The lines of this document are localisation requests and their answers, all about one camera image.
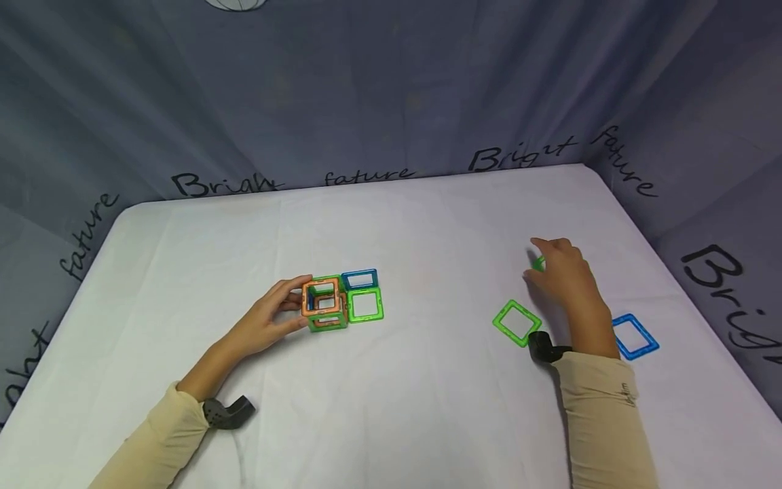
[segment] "right hand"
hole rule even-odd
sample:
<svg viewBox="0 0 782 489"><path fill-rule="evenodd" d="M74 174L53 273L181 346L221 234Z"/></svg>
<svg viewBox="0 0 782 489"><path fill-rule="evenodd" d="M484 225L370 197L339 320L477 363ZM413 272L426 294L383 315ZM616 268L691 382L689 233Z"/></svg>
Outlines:
<svg viewBox="0 0 782 489"><path fill-rule="evenodd" d="M568 312L606 307L589 264L569 239L532 238L530 242L546 258L546 268L545 271L530 268L524 272L526 278Z"/></svg>
<svg viewBox="0 0 782 489"><path fill-rule="evenodd" d="M581 250L566 238L551 241L532 238L531 241L546 258L546 269L529 269L524 276L565 309L573 350L619 358L611 310L600 296Z"/></svg>

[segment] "long sleeve shirt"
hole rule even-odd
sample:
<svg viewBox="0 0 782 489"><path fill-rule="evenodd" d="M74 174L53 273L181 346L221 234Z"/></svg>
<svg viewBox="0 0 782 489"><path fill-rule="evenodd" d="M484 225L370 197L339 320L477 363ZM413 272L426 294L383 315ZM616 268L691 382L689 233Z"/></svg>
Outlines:
<svg viewBox="0 0 782 489"><path fill-rule="evenodd" d="M656 489L630 366L568 352L554 367L568 416L573 488ZM208 429L202 405L172 385L90 489L166 489Z"/></svg>

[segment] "blue-gray backdrop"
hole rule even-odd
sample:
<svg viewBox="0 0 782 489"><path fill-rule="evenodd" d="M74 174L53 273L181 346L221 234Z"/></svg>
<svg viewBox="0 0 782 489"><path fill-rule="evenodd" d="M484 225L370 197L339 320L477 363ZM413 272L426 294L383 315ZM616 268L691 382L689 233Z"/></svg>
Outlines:
<svg viewBox="0 0 782 489"><path fill-rule="evenodd" d="M261 3L0 3L0 421L130 205L579 161L782 414L777 0Z"/></svg>

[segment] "white tablecloth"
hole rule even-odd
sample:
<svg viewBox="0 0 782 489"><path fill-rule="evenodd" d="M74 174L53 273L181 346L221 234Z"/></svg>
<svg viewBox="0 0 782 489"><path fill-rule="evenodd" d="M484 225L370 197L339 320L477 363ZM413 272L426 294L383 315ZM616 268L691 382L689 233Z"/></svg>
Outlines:
<svg viewBox="0 0 782 489"><path fill-rule="evenodd" d="M569 485L550 372L493 325L529 237L569 237L635 361L662 487L772 487L782 424L600 179L581 166L148 203L114 224L0 435L2 486L86 487L167 385L278 279L377 268L386 317L303 330L221 391L259 408L206 440L180 487Z"/></svg>

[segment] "magnetic tile cube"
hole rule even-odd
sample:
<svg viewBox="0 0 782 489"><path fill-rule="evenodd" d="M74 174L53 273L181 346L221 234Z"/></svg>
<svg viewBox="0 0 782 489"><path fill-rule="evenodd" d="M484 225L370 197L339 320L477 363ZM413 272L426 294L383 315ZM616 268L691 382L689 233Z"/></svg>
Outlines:
<svg viewBox="0 0 782 489"><path fill-rule="evenodd" d="M312 315L307 318L311 332L318 333L321 331L333 331L335 329L347 328L348 312L346 294L339 294L336 298L336 303L340 309L338 312Z"/></svg>
<svg viewBox="0 0 782 489"><path fill-rule="evenodd" d="M311 280L301 287L301 315L310 316L333 314L341 312L341 305L337 300L339 294L339 280L326 278ZM321 303L333 300L331 306L321 306Z"/></svg>

